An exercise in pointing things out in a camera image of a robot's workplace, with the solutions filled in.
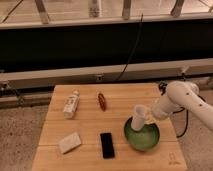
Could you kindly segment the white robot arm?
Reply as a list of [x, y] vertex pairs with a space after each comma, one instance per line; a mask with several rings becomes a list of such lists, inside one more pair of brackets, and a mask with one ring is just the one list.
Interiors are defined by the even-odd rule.
[[203, 101], [198, 94], [199, 88], [195, 83], [172, 81], [166, 86], [166, 92], [151, 106], [151, 114], [157, 120], [164, 120], [178, 107], [183, 107], [213, 132], [213, 106]]

